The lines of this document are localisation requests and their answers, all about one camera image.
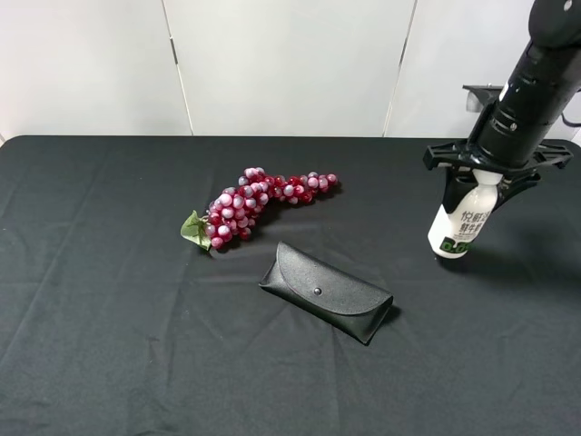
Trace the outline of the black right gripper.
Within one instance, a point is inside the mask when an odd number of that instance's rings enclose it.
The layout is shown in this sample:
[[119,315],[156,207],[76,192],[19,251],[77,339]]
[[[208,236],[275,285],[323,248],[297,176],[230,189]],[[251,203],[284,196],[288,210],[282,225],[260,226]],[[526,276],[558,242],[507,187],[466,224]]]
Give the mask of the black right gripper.
[[494,206],[496,211],[516,195],[537,186],[541,181],[541,175],[537,172],[539,168],[555,166],[563,169],[573,157],[565,140],[546,140],[525,163],[502,164],[487,157],[474,144],[463,139],[429,146],[423,155],[423,163],[429,171],[448,168],[442,205],[447,213],[453,213],[477,186],[472,169],[505,175],[497,186],[497,202]]

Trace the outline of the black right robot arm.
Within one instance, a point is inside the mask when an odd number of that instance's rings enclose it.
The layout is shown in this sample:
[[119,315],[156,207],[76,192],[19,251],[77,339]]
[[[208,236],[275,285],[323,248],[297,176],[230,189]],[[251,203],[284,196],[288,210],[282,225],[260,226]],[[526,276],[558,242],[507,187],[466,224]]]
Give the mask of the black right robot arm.
[[476,172],[499,175],[495,207],[537,185],[542,167],[564,168],[572,153],[546,135],[580,89],[580,4],[536,1],[530,41],[500,94],[489,98],[468,138],[430,146],[429,170],[447,170],[442,205],[453,213],[477,185]]

